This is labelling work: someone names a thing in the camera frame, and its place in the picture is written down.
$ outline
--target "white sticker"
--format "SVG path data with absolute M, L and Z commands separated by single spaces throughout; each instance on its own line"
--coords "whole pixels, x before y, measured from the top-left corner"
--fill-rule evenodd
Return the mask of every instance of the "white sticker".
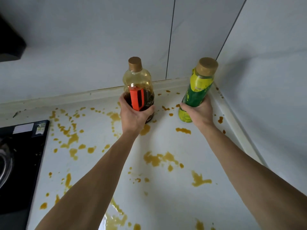
M 36 129 L 36 135 L 37 134 L 44 134 L 44 131 L 45 131 L 45 127 L 46 127 L 46 123 L 40 123 Z
M 13 134 L 22 133 L 26 131 L 32 131 L 33 126 L 34 126 L 34 123 L 18 125 L 14 128 Z

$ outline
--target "green bottle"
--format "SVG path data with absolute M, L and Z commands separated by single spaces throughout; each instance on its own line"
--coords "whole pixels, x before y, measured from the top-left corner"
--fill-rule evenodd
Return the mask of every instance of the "green bottle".
M 183 97 L 183 103 L 192 107 L 197 107 L 202 103 L 213 83 L 214 73 L 218 66 L 217 61 L 210 57 L 204 57 L 198 61 L 197 66 L 192 70 L 190 85 Z M 192 122 L 189 114 L 181 107 L 179 108 L 178 116 L 186 123 Z

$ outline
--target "dark liquid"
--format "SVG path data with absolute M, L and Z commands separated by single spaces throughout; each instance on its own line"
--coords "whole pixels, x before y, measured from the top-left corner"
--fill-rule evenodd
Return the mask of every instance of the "dark liquid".
M 131 96 L 130 93 L 127 92 L 125 93 L 125 100 L 126 102 L 132 107 L 132 102 L 131 102 Z M 139 106 L 142 105 L 142 97 L 141 97 L 141 92 L 138 92 L 138 101 L 139 101 Z M 149 107 L 151 107 L 154 103 L 154 93 L 150 92 L 147 89 L 144 89 L 144 106 L 140 109 L 140 111 L 147 110 Z M 148 117 L 146 120 L 146 123 L 148 123 L 150 120 L 152 120 L 154 116 L 154 113 Z

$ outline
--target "transparent bottle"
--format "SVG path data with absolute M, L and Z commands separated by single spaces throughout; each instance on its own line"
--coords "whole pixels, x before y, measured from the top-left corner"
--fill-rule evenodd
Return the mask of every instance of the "transparent bottle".
M 151 83 L 151 75 L 142 67 L 139 57 L 131 57 L 128 60 L 129 69 L 122 79 L 126 102 L 136 111 L 144 111 L 154 103 L 154 90 Z

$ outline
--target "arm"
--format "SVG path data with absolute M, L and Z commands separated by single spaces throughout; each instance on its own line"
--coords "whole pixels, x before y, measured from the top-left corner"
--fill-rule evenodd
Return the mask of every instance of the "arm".
M 233 187 L 263 229 L 307 229 L 307 196 L 239 149 L 213 123 L 210 99 L 181 104 L 208 141 Z
M 97 164 L 67 191 L 40 221 L 36 230 L 98 229 L 132 145 L 154 111 L 154 106 L 146 111 L 134 111 L 123 95 L 119 101 L 121 137 Z

